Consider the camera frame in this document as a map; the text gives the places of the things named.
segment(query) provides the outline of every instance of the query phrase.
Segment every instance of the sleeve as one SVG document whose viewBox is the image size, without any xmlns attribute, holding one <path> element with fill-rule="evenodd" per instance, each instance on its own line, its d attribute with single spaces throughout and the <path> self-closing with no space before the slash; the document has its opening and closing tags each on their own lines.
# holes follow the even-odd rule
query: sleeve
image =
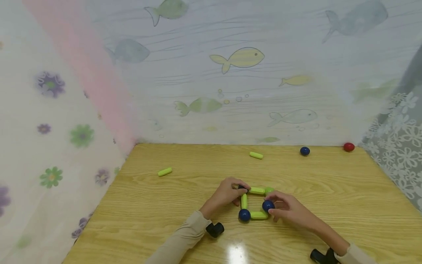
<svg viewBox="0 0 422 264">
<path fill-rule="evenodd" d="M 205 219 L 201 212 L 193 212 L 145 264 L 178 264 L 186 251 L 201 240 L 209 224 L 211 221 Z"/>
<path fill-rule="evenodd" d="M 350 247 L 347 249 L 347 253 L 344 256 L 340 257 L 335 253 L 334 256 L 341 264 L 377 264 L 375 260 L 355 244 L 350 244 Z"/>
</svg>

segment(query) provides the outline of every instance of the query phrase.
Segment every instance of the wooden table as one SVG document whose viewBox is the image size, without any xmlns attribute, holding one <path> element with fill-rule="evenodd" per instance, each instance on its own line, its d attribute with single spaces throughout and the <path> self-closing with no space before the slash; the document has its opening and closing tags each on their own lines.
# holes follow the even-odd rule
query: wooden table
<svg viewBox="0 0 422 264">
<path fill-rule="evenodd" d="M 110 186 L 64 264 L 143 263 L 228 176 L 251 186 L 293 193 L 317 216 L 380 264 L 422 263 L 422 217 L 364 150 L 341 147 L 139 144 Z M 262 153 L 258 160 L 249 151 Z M 167 167 L 173 172 L 158 177 Z M 259 209 L 262 196 L 249 196 Z M 312 263 L 317 237 L 287 223 L 237 220 L 239 208 L 212 219 L 225 232 L 208 234 L 182 263 Z"/>
</svg>

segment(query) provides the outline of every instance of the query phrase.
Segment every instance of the black clamp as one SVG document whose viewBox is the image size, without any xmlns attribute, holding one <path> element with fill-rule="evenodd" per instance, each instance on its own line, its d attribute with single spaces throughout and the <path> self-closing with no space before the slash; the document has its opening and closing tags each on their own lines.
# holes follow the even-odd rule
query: black clamp
<svg viewBox="0 0 422 264">
<path fill-rule="evenodd" d="M 220 222 L 216 223 L 215 225 L 213 223 L 211 223 L 207 226 L 207 228 L 205 230 L 213 238 L 217 238 L 219 235 L 221 235 L 224 232 L 224 226 Z"/>
<path fill-rule="evenodd" d="M 334 256 L 334 250 L 332 250 L 332 248 L 329 248 L 325 255 L 319 252 L 318 250 L 314 249 L 311 252 L 310 258 L 314 262 L 319 263 L 319 264 L 337 264 L 338 263 L 338 260 Z"/>
</svg>

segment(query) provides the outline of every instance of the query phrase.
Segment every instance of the hand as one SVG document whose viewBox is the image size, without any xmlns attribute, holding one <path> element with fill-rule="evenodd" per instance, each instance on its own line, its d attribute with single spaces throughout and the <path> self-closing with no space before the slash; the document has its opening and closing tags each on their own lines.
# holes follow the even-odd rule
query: hand
<svg viewBox="0 0 422 264">
<path fill-rule="evenodd" d="M 237 189 L 236 185 L 241 185 L 246 189 Z M 233 202 L 236 206 L 239 206 L 239 196 L 245 194 L 250 190 L 251 187 L 244 181 L 229 177 L 224 179 L 214 194 L 208 199 L 199 211 L 202 215 L 209 219 L 218 208 Z"/>
<path fill-rule="evenodd" d="M 274 222 L 282 218 L 310 231 L 315 231 L 323 223 L 321 219 L 290 194 L 273 191 L 264 199 L 271 200 L 276 207 L 268 211 L 270 215 L 274 216 Z"/>
</svg>

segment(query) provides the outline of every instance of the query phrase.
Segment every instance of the red magnetic ball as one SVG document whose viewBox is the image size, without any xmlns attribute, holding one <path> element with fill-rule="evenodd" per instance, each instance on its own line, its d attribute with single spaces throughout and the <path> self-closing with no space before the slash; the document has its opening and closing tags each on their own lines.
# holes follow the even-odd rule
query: red magnetic ball
<svg viewBox="0 0 422 264">
<path fill-rule="evenodd" d="M 354 145 L 353 143 L 347 142 L 346 144 L 343 145 L 343 149 L 347 152 L 351 152 L 354 150 Z"/>
</svg>

